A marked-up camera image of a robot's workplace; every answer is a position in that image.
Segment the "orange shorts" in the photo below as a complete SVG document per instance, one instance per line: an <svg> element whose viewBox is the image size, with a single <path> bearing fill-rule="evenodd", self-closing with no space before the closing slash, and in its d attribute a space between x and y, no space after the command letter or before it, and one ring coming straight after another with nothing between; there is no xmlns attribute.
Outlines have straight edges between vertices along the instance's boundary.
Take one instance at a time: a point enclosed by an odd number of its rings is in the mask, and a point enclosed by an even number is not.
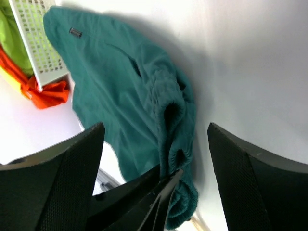
<svg viewBox="0 0 308 231"><path fill-rule="evenodd" d="M5 53L0 50L0 67L21 84L21 94L30 100L38 109L57 106L68 101L70 88L65 80L49 83L39 91L39 85L34 75L27 75Z"/></svg>

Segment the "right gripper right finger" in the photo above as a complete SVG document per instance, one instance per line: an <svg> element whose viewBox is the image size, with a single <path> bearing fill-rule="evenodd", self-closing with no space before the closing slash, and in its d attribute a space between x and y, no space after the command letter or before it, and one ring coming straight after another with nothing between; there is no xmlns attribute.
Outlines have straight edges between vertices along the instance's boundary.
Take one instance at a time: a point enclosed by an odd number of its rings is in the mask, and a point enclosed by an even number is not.
<svg viewBox="0 0 308 231"><path fill-rule="evenodd" d="M230 231L305 231L308 166L240 139L215 123L208 143Z"/></svg>

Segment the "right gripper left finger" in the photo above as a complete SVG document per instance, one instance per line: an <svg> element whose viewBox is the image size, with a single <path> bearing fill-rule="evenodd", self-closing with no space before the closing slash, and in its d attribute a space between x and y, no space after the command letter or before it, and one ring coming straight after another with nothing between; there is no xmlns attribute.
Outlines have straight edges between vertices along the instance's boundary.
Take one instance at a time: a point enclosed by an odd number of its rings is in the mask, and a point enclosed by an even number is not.
<svg viewBox="0 0 308 231"><path fill-rule="evenodd" d="M102 155L102 123L0 167L3 231L83 231Z"/></svg>

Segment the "teal green shorts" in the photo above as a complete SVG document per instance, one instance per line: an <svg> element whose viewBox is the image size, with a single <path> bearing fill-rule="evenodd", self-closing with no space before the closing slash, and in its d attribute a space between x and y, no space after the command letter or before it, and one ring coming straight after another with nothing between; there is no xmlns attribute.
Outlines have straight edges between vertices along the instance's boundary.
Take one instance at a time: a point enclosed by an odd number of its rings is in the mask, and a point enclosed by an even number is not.
<svg viewBox="0 0 308 231"><path fill-rule="evenodd" d="M75 83L74 112L84 128L104 124L124 180L155 166L162 178L183 170L166 224L178 228L198 203L191 173L196 104L187 77L162 48L109 15L52 6L43 22Z"/></svg>

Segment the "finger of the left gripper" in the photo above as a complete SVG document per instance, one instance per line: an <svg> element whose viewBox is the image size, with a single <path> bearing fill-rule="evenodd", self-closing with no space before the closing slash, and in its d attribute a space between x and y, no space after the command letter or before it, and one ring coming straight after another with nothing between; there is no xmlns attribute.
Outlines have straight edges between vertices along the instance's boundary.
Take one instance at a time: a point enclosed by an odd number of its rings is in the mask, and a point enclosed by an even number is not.
<svg viewBox="0 0 308 231"><path fill-rule="evenodd" d="M136 231L163 231L166 226L169 205L175 188L183 174L177 170L160 178L160 169L152 168L140 177L136 189L137 204L134 207Z"/></svg>
<svg viewBox="0 0 308 231"><path fill-rule="evenodd" d="M94 195L85 230L102 231L117 222L159 183L159 179L160 166L157 165L132 181Z"/></svg>

